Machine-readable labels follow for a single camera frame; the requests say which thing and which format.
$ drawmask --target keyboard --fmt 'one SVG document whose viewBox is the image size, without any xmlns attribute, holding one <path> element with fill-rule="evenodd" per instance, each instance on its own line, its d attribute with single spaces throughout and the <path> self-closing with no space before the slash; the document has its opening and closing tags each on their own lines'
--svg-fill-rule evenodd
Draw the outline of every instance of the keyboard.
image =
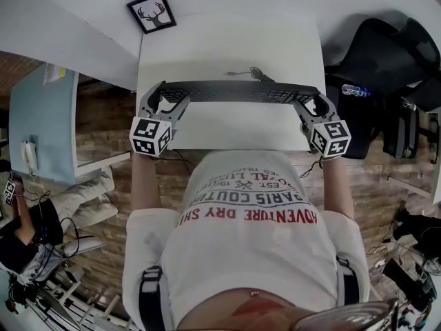
<svg viewBox="0 0 441 331">
<path fill-rule="evenodd" d="M 320 92 L 315 87 L 258 81 L 162 82 L 155 95 L 177 103 L 186 96 L 193 102 L 308 103 Z"/>
</svg>

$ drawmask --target water bottle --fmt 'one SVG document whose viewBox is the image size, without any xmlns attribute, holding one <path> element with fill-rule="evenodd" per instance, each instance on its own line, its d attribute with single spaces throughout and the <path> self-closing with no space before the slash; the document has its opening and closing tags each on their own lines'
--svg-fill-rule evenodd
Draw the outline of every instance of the water bottle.
<svg viewBox="0 0 441 331">
<path fill-rule="evenodd" d="M 366 88 L 353 85 L 343 85 L 342 93 L 348 96 L 356 97 L 368 97 L 371 95 L 370 91 L 368 91 Z"/>
</svg>

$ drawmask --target black picture frame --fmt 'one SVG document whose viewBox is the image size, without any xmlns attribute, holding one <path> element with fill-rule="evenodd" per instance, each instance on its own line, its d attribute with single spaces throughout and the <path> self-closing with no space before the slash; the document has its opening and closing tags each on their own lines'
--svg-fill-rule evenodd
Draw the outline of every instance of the black picture frame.
<svg viewBox="0 0 441 331">
<path fill-rule="evenodd" d="M 147 29 L 145 28 L 144 24 L 142 23 L 141 18 L 138 16 L 138 14 L 136 13 L 135 8 L 134 8 L 134 6 L 136 6 L 136 5 L 140 4 L 140 3 L 143 3 L 144 1 L 148 1 L 148 0 L 135 0 L 135 1 L 132 1 L 132 2 L 130 2 L 130 3 L 127 4 L 127 7 L 129 8 L 129 11 L 132 13 L 132 15 L 133 15 L 133 17 L 135 18 L 136 22 L 139 24 L 139 26 L 141 27 L 141 29 L 144 31 L 144 34 L 148 34 L 148 33 L 156 32 L 157 30 L 163 30 L 163 29 L 166 29 L 166 28 L 169 28 L 169 27 L 172 27 L 172 26 L 176 26 L 176 21 L 175 21 L 175 19 L 174 19 L 174 16 L 173 16 L 173 14 L 172 14 L 172 11 L 170 10 L 170 7 L 169 7 L 169 5 L 168 5 L 167 0 L 162 0 L 162 2 L 163 2 L 163 7 L 165 8 L 165 11 L 168 13 L 168 17 L 170 18 L 170 21 L 171 21 L 171 22 L 167 22 L 167 23 L 162 23 L 162 22 L 160 22 L 160 23 L 162 23 L 161 26 L 157 26 L 157 27 L 154 28 L 154 29 L 147 30 Z"/>
</svg>

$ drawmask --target backpack strap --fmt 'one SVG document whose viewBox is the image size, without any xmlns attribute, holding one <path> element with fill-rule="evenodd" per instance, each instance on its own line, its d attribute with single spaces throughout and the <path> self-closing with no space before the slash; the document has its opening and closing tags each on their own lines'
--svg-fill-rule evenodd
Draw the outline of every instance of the backpack strap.
<svg viewBox="0 0 441 331">
<path fill-rule="evenodd" d="M 337 306 L 360 303 L 360 289 L 356 273 L 347 259 L 337 257 Z"/>
<path fill-rule="evenodd" d="M 139 314 L 146 331 L 173 330 L 167 281 L 158 265 L 143 273 L 139 285 Z"/>
<path fill-rule="evenodd" d="M 360 291 L 356 273 L 347 259 L 337 257 L 337 262 L 337 306 L 359 303 Z M 139 285 L 139 313 L 146 331 L 174 329 L 167 281 L 158 265 L 148 268 L 143 273 Z"/>
</svg>

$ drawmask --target white pants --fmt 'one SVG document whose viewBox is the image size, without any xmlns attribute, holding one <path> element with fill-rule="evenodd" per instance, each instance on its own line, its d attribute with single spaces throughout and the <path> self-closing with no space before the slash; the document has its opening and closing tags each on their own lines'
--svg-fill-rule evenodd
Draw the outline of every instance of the white pants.
<svg viewBox="0 0 441 331">
<path fill-rule="evenodd" d="M 72 218 L 77 228 L 104 221 L 116 213 L 118 209 L 110 203 L 104 194 L 115 188 L 110 167 L 103 169 L 101 176 L 86 181 L 85 183 L 72 186 L 62 194 L 50 197 L 57 211 L 58 217 L 66 233 L 72 222 L 66 218 Z"/>
</svg>

